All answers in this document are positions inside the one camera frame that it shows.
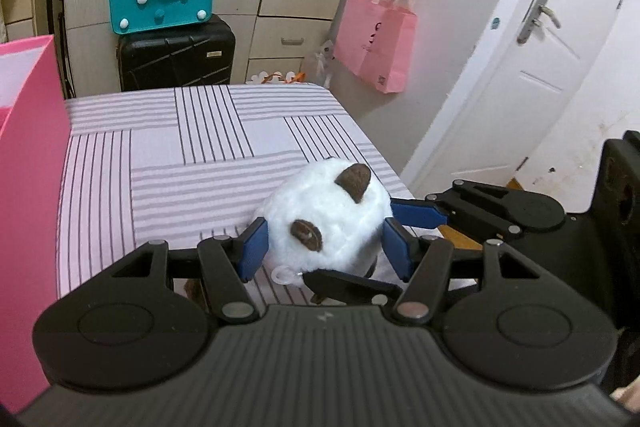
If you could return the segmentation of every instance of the white door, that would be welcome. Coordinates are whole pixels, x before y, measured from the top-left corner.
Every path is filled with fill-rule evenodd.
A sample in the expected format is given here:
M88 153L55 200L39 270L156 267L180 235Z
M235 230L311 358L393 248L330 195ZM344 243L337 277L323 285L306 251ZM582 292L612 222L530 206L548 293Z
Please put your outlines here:
M616 19L620 0L549 0L526 44L508 48L477 103L464 110L418 182L420 192L457 178L505 185L537 147L580 87Z

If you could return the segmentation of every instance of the tablecloth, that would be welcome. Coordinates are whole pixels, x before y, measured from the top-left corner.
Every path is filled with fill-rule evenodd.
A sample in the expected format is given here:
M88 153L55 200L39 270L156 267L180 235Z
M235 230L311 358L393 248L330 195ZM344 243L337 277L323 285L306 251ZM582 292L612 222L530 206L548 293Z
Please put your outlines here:
M60 296L150 239L176 249L236 237L285 179L330 156L365 163L391 196L412 197L340 103L313 84L124 92L67 108ZM382 254L374 278L399 282ZM261 311L312 296L274 284L264 268L247 289Z

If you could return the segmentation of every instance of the blue gripper pad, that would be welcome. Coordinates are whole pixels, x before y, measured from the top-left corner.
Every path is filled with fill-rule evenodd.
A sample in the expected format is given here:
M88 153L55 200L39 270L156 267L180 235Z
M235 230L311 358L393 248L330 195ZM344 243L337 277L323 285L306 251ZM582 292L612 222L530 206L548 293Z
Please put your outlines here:
M391 210L406 227L433 230L447 224L447 216L428 201L391 198Z
M382 226L382 250L400 280L409 282L414 274L418 250L417 237L411 235L397 219L387 217Z
M238 239L234 240L234 251L238 250L238 277L242 282L249 282L254 278L269 250L269 225L266 219L258 217Z

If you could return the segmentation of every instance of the drawer handle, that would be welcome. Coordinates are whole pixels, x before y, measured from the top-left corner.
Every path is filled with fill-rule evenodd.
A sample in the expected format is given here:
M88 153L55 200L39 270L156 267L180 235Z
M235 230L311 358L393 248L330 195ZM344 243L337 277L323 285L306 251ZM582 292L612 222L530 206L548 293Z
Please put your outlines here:
M305 39L286 39L282 37L280 39L283 46L302 46L305 43Z

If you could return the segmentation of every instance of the wooden floor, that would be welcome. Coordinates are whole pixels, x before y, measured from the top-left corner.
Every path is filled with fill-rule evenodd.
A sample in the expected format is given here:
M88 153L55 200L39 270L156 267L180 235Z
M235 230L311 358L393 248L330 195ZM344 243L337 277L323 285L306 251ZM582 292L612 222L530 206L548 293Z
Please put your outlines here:
M513 179L507 184L508 188L516 188L517 190L522 190L522 185L520 185L517 180ZM439 227L438 230L442 232L442 235L449 239L456 248L465 248L468 250L481 250L482 247L479 243L476 243L473 239L469 239L466 235L458 232L457 230L452 229L451 227Z

